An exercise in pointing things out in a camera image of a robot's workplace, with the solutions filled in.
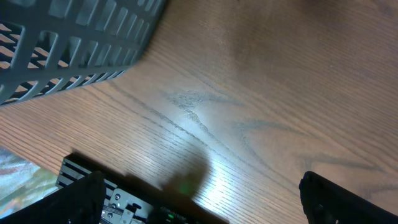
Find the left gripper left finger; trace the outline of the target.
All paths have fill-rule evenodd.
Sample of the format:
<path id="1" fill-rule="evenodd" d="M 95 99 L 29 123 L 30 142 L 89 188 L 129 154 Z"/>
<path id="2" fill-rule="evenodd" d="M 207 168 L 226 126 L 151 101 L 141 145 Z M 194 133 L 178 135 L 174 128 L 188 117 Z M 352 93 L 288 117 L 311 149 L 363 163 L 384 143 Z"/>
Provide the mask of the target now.
<path id="1" fill-rule="evenodd" d="M 103 211 L 106 186 L 96 171 L 16 213 L 1 224 L 98 224 Z"/>

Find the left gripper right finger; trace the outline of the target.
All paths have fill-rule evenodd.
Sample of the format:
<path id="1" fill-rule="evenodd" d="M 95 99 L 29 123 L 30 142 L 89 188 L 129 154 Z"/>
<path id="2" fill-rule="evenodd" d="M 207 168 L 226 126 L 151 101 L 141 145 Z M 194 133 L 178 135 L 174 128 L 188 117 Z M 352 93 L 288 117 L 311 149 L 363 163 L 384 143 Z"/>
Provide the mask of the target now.
<path id="1" fill-rule="evenodd" d="M 309 224 L 390 224 L 397 215 L 307 171 L 299 184 L 300 199 Z"/>

